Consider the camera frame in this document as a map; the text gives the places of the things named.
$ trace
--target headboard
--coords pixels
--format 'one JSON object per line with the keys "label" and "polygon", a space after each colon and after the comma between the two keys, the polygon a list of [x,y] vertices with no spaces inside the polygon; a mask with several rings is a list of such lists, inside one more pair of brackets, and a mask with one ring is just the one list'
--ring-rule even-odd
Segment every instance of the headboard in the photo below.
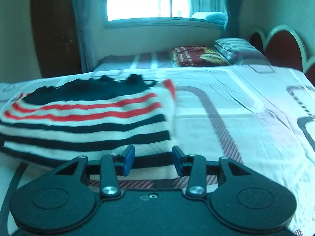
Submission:
{"label": "headboard", "polygon": [[309,81],[315,85],[315,57],[307,58],[301,38],[291,28],[280,25],[272,29],[266,37],[263,31],[252,31],[249,42],[262,52],[272,65],[290,67],[303,72],[304,68]]}

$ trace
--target white wall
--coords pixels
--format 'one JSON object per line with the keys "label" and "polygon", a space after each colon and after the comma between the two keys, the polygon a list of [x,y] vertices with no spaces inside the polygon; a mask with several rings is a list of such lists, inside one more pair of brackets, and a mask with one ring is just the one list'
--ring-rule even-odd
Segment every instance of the white wall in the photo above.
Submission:
{"label": "white wall", "polygon": [[244,38],[254,28],[268,34],[275,26],[287,25],[303,40],[308,57],[315,55],[315,0],[244,0],[240,25]]}
{"label": "white wall", "polygon": [[104,28],[102,0],[92,0],[89,27],[97,60],[107,55],[133,55],[170,50],[182,45],[213,44],[221,31],[190,26]]}
{"label": "white wall", "polygon": [[0,0],[0,82],[37,78],[30,0]]}

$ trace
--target red pillow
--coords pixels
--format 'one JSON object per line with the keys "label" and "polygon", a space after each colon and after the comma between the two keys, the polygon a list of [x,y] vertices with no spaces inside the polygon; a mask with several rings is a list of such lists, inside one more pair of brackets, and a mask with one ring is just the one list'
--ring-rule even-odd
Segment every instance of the red pillow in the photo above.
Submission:
{"label": "red pillow", "polygon": [[229,62],[207,46],[185,46],[172,50],[179,67],[206,67],[229,65]]}

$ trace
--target bedsheet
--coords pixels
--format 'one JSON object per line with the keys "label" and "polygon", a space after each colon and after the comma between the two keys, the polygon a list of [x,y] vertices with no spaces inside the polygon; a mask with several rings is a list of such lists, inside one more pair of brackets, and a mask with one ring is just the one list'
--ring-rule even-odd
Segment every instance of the bedsheet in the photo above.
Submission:
{"label": "bedsheet", "polygon": [[[127,69],[41,79],[16,85],[0,84],[0,108],[20,92],[42,86],[61,86],[74,79],[106,74],[125,79],[142,74],[144,80],[171,78],[176,86],[174,132],[184,153],[207,160],[229,156],[288,188],[297,199],[289,229],[300,236],[315,233],[315,88],[303,73],[266,65],[211,68]],[[9,214],[12,192],[46,170],[0,154],[0,234],[16,225]],[[173,166],[132,170],[120,182],[127,187],[185,188]],[[98,178],[91,179],[97,190]],[[207,191],[217,188],[207,178]]]}
{"label": "bedsheet", "polygon": [[143,53],[131,56],[106,56],[94,71],[176,67],[169,52]]}

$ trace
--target striped cloth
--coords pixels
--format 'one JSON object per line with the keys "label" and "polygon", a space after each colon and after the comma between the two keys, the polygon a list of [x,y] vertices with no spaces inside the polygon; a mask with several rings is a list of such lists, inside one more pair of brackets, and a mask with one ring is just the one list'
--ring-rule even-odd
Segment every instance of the striped cloth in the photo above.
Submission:
{"label": "striped cloth", "polygon": [[1,114],[2,151],[55,167],[79,155],[99,160],[133,144],[136,156],[155,155],[158,163],[174,145],[174,99],[171,80],[145,82],[141,75],[41,87],[22,94]]}

